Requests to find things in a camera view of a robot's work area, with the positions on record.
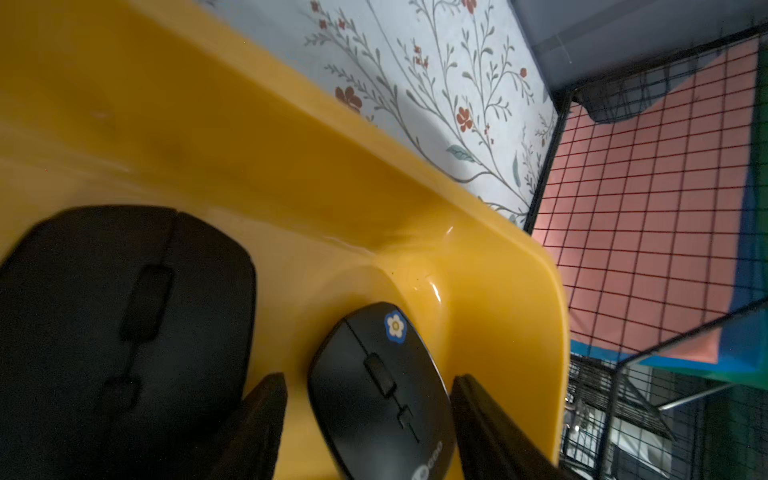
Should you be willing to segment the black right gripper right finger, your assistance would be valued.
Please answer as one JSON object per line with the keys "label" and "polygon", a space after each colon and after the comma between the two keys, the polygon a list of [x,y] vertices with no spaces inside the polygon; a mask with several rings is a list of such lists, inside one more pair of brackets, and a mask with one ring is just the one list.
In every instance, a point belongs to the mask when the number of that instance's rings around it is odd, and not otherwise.
{"label": "black right gripper right finger", "polygon": [[450,401],[466,479],[571,479],[553,465],[471,375],[453,380]]}

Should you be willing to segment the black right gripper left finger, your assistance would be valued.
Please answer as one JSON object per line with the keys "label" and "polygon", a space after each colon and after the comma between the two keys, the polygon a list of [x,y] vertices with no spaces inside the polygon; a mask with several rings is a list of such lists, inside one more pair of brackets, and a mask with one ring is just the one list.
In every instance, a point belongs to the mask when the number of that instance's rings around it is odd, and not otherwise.
{"label": "black right gripper left finger", "polygon": [[219,430],[206,478],[272,479],[287,400],[284,374],[265,376]]}

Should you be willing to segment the black mouse with flower sticker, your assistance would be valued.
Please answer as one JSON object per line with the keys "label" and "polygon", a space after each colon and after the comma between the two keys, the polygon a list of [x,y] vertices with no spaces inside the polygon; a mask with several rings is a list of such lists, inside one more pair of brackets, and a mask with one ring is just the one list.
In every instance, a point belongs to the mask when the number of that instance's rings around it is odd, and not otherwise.
{"label": "black mouse with flower sticker", "polygon": [[345,479],[443,479],[456,447],[449,395],[396,305],[345,315],[316,351],[308,396]]}

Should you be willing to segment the black Lecoo mouse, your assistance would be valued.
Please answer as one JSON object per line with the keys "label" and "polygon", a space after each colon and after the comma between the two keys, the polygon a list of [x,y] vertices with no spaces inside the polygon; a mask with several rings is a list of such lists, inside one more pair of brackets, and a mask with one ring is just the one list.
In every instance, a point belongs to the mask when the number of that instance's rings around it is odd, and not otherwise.
{"label": "black Lecoo mouse", "polygon": [[256,270],[164,207],[64,210],[1,267],[1,475],[155,479],[239,404]]}

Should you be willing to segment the yellow plastic storage box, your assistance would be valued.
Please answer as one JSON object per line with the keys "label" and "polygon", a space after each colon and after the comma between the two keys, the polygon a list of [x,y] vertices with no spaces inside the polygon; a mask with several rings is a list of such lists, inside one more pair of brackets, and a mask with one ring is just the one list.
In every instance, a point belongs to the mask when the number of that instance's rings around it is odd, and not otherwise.
{"label": "yellow plastic storage box", "polygon": [[93,204],[172,207],[249,252],[246,384],[281,371],[288,386],[277,478],[339,477],[307,370],[332,325],[376,301],[557,462],[567,320],[549,255],[196,3],[2,3],[2,252]]}

